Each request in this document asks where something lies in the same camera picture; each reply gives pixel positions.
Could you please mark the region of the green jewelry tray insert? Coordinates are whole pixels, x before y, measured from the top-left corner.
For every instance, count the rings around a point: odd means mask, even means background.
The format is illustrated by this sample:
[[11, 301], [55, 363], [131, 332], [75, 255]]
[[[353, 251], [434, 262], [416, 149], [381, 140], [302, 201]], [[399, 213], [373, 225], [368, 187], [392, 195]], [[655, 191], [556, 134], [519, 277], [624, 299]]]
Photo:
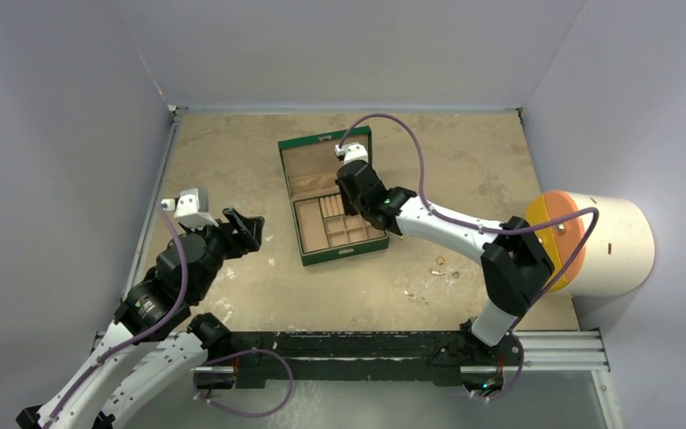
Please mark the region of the green jewelry tray insert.
[[304, 255], [386, 237], [360, 215], [346, 214], [339, 193], [299, 199], [293, 209]]

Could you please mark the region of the green jewelry box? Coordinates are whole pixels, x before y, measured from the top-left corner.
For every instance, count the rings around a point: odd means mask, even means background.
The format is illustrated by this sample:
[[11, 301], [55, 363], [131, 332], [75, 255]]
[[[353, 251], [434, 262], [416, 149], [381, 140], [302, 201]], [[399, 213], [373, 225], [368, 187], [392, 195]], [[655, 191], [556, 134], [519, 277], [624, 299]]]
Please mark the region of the green jewelry box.
[[302, 266], [318, 265], [385, 250], [389, 247], [389, 237], [386, 233], [384, 239], [355, 244], [352, 247], [333, 248], [305, 255], [302, 253], [293, 202], [321, 195], [340, 194], [335, 180], [342, 162], [335, 156], [335, 146], [344, 137], [344, 133], [343, 130], [327, 131], [278, 142], [280, 163], [289, 196]]

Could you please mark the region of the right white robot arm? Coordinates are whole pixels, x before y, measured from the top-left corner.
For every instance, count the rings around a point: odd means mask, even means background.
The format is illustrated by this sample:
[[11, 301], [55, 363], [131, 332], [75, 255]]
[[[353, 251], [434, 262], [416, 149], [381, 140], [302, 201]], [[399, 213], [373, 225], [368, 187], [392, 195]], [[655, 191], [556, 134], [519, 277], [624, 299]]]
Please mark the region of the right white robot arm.
[[361, 215], [379, 231], [429, 241], [469, 258], [481, 267], [488, 300], [470, 323], [468, 357], [486, 364], [501, 350], [501, 340], [531, 308], [554, 272], [554, 265], [529, 224], [513, 216], [487, 221], [447, 211], [401, 187], [387, 188], [365, 161], [337, 172], [344, 209]]

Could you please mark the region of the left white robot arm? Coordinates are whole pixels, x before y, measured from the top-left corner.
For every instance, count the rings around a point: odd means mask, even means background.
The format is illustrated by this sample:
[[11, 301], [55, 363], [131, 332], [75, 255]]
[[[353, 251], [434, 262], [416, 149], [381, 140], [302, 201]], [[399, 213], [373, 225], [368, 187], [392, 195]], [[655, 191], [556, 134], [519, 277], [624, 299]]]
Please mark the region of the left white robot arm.
[[18, 414], [20, 428], [123, 428], [186, 371], [230, 356], [230, 331], [212, 314], [197, 316], [192, 333], [171, 333], [205, 298], [225, 261], [260, 249], [264, 218], [226, 208], [215, 219], [185, 198], [157, 211], [171, 234], [167, 248], [121, 300], [71, 380], [45, 404]]

